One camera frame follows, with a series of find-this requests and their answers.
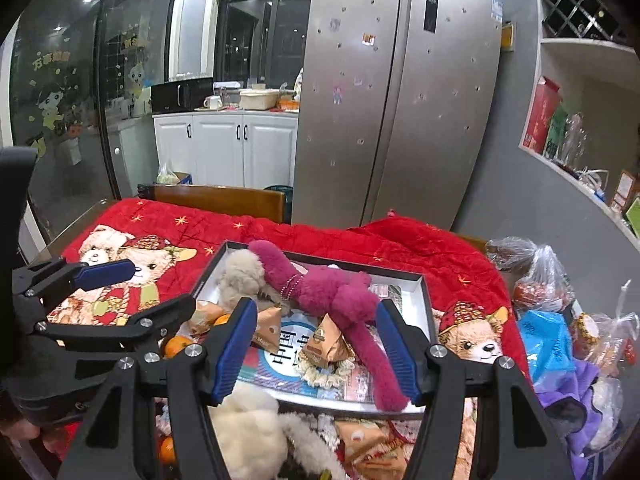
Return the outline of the clear bag with snacks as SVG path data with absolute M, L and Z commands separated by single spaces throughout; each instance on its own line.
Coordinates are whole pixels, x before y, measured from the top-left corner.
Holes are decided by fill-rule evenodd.
M 631 283 L 620 286 L 612 315 L 580 312 L 570 326 L 574 357 L 596 366 L 603 377 L 619 378 L 624 361 L 628 366 L 636 362 L 639 315 L 626 307 Z

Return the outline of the glass sliding door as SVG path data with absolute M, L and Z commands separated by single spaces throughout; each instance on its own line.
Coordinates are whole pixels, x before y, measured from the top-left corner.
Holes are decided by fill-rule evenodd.
M 29 205 L 45 240 L 158 171 L 151 90 L 166 81 L 175 0 L 32 0 L 11 48 L 16 145 L 38 152 Z

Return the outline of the cream basin on counter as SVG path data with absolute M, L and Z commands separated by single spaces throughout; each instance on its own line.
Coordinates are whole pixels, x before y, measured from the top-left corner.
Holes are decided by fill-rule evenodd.
M 240 107 L 243 110 L 271 110 L 277 106 L 281 91 L 278 89 L 243 89 Z

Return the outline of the magenta plush bunny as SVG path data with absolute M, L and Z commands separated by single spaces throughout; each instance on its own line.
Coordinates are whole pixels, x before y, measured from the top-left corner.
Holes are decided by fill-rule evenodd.
M 259 258 L 268 285 L 304 312 L 328 316 L 370 373 L 373 401 L 383 412 L 400 412 L 408 399 L 386 354 L 375 342 L 368 326 L 375 322 L 378 295 L 371 292 L 371 278 L 364 272 L 349 273 L 328 266 L 310 266 L 302 273 L 282 250 L 269 240 L 254 240 L 248 249 Z

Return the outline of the beige plush bunny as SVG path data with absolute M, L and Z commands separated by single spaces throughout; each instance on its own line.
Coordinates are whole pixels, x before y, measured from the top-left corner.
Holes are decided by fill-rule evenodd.
M 279 307 L 284 316 L 292 311 L 288 300 L 266 282 L 265 269 L 258 255 L 248 249 L 230 254 L 224 264 L 218 289 L 218 304 L 227 312 L 231 312 L 243 297 L 253 300 L 259 311 Z

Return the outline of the black microwave oven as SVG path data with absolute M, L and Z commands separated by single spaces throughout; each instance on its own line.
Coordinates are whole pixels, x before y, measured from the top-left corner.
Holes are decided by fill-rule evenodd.
M 167 81 L 151 87 L 153 114 L 192 112 L 203 107 L 208 96 L 214 94 L 214 78 L 200 77 Z

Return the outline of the clear bag with food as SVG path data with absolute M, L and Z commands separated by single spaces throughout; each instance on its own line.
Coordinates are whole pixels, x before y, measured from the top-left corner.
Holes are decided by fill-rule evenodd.
M 548 244 L 507 236 L 488 240 L 488 259 L 510 276 L 512 304 L 518 310 L 560 313 L 575 301 L 575 292 L 560 259 Z

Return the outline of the orange tangerine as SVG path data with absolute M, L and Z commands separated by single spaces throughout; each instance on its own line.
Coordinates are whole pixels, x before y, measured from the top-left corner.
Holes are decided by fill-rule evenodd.
M 193 344 L 193 340 L 186 336 L 176 335 L 164 344 L 163 356 L 165 359 L 172 359 L 183 351 L 187 346 Z

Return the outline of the red teddy bear blanket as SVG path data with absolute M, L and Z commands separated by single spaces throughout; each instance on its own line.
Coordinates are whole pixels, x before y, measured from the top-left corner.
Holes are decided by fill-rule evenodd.
M 218 282 L 232 252 L 254 240 L 269 240 L 288 252 L 366 266 L 419 273 L 426 281 L 435 324 L 427 337 L 462 359 L 490 364 L 510 356 L 526 367 L 526 352 L 506 284 L 496 267 L 476 248 L 452 233 L 405 217 L 390 217 L 349 230 L 290 226 L 265 218 L 229 216 L 155 200 L 127 198 L 107 209 L 65 249 L 70 262 L 94 264 L 128 259 L 137 272 L 128 282 L 74 292 L 49 315 L 60 324 L 124 325 L 132 316 L 190 292 L 195 312 L 160 340 L 173 336 L 193 342 L 230 312 L 219 304 Z M 276 352 L 279 307 L 259 311 L 251 346 Z M 370 455 L 383 439 L 407 437 L 407 422 L 417 418 L 333 416 L 345 441 L 346 474 L 399 477 L 399 458 L 374 468 Z

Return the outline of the brown triangular snack packet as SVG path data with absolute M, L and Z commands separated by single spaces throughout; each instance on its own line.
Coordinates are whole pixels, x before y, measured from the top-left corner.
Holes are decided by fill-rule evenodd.
M 303 354 L 312 365 L 328 368 L 351 358 L 352 349 L 341 330 L 326 314 L 303 346 Z

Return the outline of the printed booklet in tray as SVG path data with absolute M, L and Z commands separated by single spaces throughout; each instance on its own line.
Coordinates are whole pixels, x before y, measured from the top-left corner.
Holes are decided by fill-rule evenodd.
M 270 391 L 277 399 L 324 406 L 330 410 L 373 412 L 373 382 L 354 357 L 326 368 L 311 364 L 304 348 L 318 320 L 294 310 L 281 322 L 279 347 L 269 352 L 257 346 L 247 351 L 239 380 Z

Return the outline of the white wall shelf unit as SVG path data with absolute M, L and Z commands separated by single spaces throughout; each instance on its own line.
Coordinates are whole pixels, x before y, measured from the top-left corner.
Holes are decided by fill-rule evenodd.
M 630 240 L 624 218 L 637 196 L 639 59 L 604 0 L 538 0 L 536 84 L 560 87 L 541 155 L 549 168 Z

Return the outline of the cream plush bunny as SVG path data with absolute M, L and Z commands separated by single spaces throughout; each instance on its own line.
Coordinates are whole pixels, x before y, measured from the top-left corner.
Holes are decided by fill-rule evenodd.
M 277 399 L 261 388 L 237 382 L 208 412 L 233 479 L 275 479 L 289 458 L 308 476 L 346 477 L 335 452 L 308 422 L 299 414 L 281 413 Z

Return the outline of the purple cloth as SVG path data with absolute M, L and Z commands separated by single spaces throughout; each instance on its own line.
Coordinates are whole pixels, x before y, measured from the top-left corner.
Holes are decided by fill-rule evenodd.
M 597 365 L 574 359 L 571 370 L 544 372 L 534 389 L 566 449 L 574 478 L 591 479 L 597 452 L 612 441 L 620 422 L 620 380 L 602 375 Z

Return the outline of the white mug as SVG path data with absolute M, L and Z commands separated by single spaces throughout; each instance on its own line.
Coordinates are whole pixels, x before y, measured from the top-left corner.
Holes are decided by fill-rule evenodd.
M 224 103 L 222 102 L 221 96 L 208 96 L 204 100 L 203 106 L 206 110 L 221 110 L 224 107 Z

